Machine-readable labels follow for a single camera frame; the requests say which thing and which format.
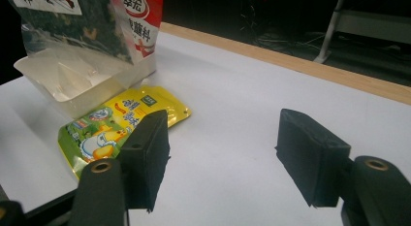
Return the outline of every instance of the white tabletop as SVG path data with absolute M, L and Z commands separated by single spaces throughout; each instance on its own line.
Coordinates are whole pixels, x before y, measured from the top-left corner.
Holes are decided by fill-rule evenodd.
M 131 225 L 342 225 L 337 208 L 304 201 L 275 156 L 279 114 L 306 113 L 411 178 L 411 106 L 160 33 L 152 84 L 193 114 L 170 129 L 171 159 L 154 212 Z M 19 78 L 0 86 L 0 184 L 25 211 L 77 187 L 57 144 L 72 119 Z

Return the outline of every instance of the yellow snack bag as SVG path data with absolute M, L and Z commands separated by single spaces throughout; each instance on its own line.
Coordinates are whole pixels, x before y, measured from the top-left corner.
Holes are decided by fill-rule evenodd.
M 166 110 L 168 126 L 187 118 L 191 111 L 161 86 L 130 88 L 94 111 L 60 128 L 58 144 L 79 178 L 88 163 L 114 158 L 142 118 Z

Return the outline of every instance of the white table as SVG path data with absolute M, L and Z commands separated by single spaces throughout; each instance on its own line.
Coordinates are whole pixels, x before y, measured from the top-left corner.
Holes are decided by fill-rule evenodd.
M 171 160 L 154 212 L 132 225 L 342 225 L 314 209 L 276 158 L 280 110 L 306 113 L 352 146 L 411 178 L 411 106 L 220 48 L 159 34 L 149 77 L 193 114 L 170 129 Z M 26 78 L 0 86 L 0 184 L 32 210 L 77 187 L 57 144 L 72 119 Z

